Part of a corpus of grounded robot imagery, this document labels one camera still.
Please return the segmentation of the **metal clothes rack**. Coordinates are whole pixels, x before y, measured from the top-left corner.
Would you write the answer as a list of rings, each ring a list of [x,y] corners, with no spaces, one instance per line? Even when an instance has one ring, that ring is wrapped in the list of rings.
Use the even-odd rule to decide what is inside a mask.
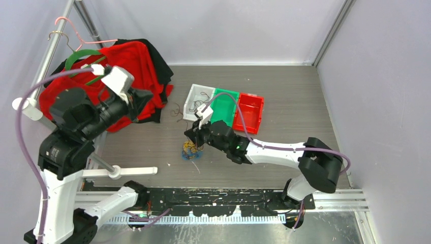
[[[50,68],[52,59],[55,55],[57,46],[60,42],[61,36],[65,36],[64,31],[65,26],[69,25],[74,30],[75,34],[79,38],[80,44],[84,44],[84,39],[81,34],[76,29],[76,24],[70,20],[69,15],[72,9],[75,10],[80,21],[86,27],[89,36],[92,38],[91,44],[95,44],[98,48],[104,47],[103,40],[100,37],[100,33],[90,15],[88,7],[85,1],[61,1],[65,3],[65,9],[62,14],[55,20],[55,29],[48,34],[48,46],[41,59],[40,65],[32,82],[32,85],[37,85],[38,87],[29,95],[30,98],[37,100],[39,98],[40,92],[42,90],[42,80],[48,77],[48,70]]]

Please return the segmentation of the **green plastic bin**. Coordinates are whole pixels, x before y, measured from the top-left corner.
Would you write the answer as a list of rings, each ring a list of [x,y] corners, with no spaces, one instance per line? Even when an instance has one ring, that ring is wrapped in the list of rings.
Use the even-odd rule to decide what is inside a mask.
[[[230,127],[233,125],[236,112],[236,102],[234,102],[228,95],[217,97],[211,103],[211,108],[213,110],[210,120],[211,123],[222,120]]]

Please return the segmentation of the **white plastic bin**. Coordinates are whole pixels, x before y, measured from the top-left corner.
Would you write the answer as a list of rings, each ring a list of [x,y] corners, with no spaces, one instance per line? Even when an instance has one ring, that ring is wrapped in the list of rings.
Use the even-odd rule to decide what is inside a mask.
[[[183,119],[195,121],[197,108],[206,104],[214,95],[215,88],[199,84],[192,84],[183,106]]]

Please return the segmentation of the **white rack foot bar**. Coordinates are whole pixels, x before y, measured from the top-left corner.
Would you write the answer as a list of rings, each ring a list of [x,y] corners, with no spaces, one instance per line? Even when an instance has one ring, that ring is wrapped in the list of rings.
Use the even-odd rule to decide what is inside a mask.
[[[109,172],[107,169],[86,169],[83,171],[82,178],[108,177],[117,180],[126,176],[155,175],[158,172],[158,167],[121,168],[113,165],[113,169],[113,172]]]

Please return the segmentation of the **red plastic bin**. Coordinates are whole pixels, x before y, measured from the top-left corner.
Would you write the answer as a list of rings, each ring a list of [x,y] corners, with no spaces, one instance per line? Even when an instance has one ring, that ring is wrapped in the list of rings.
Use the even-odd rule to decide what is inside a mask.
[[[258,134],[262,120],[264,98],[254,94],[240,93],[238,104],[243,114],[247,132],[249,134]]]

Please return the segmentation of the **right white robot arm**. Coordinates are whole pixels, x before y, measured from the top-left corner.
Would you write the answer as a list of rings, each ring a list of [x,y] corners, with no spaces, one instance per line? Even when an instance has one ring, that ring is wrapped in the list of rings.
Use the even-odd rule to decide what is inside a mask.
[[[300,176],[287,181],[282,195],[284,206],[290,209],[315,191],[334,193],[342,171],[342,156],[315,137],[293,144],[264,142],[236,134],[222,120],[205,125],[196,121],[184,135],[198,147],[206,144],[224,152],[236,164],[265,163],[298,169]]]

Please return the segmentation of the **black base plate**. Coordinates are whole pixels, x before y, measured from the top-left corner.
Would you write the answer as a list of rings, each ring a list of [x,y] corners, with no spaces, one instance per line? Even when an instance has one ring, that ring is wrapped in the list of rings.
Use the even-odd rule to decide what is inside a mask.
[[[300,208],[287,202],[283,190],[275,189],[149,188],[147,194],[145,205],[127,210],[152,216],[167,210],[175,217],[229,217],[236,210],[242,217],[290,217]]]

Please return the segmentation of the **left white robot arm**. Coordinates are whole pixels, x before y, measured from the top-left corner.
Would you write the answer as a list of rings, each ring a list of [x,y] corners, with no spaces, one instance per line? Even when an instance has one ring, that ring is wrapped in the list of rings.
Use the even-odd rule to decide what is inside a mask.
[[[75,198],[87,159],[95,151],[94,139],[122,117],[139,114],[152,97],[148,90],[130,88],[125,98],[111,94],[94,105],[79,87],[55,97],[50,111],[56,129],[41,143],[38,157],[47,196],[41,198],[35,228],[24,235],[27,243],[37,243],[38,237],[42,243],[90,243],[110,218],[130,207],[147,206],[147,188],[132,180],[92,207],[76,208]]]

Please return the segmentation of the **aluminium rail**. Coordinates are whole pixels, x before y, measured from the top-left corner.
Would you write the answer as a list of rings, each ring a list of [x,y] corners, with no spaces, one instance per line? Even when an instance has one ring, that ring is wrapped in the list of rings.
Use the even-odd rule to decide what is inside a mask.
[[[151,188],[149,205],[130,212],[156,218],[158,225],[284,224],[294,223],[298,207],[287,207],[281,190]],[[342,189],[333,194],[315,192],[304,200],[303,213],[368,212],[362,190]]]

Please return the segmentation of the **green clothes hanger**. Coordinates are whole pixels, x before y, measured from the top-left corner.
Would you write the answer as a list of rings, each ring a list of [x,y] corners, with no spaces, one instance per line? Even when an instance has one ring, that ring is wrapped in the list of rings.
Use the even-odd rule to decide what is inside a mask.
[[[97,57],[98,59],[95,59],[93,62],[90,62],[90,64],[84,65],[84,68],[86,68],[88,65],[92,64],[98,64],[101,61],[105,60],[107,57],[102,54],[99,50],[93,50],[93,49],[82,49],[78,51],[74,51],[72,55],[70,55],[65,62],[65,70],[71,70],[74,63],[78,62],[81,58],[89,58],[89,57]]]

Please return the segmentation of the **pink clothes hanger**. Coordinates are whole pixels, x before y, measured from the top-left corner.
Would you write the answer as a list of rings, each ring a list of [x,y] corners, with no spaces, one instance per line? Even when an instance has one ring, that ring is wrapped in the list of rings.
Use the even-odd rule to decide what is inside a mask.
[[[74,23],[70,19],[68,19],[66,17],[58,17],[55,20],[55,24],[57,24],[60,20],[64,20],[67,23],[69,23],[69,25],[72,27],[73,31],[75,32],[75,34],[76,34],[76,36],[77,36],[77,38],[79,40],[80,45],[74,51],[79,51],[84,44],[105,44],[105,43],[117,42],[118,41],[118,39],[101,40],[101,41],[91,41],[91,42],[90,41],[86,41],[86,40],[84,40],[81,37],[79,31],[77,30],[77,28],[75,27]]]

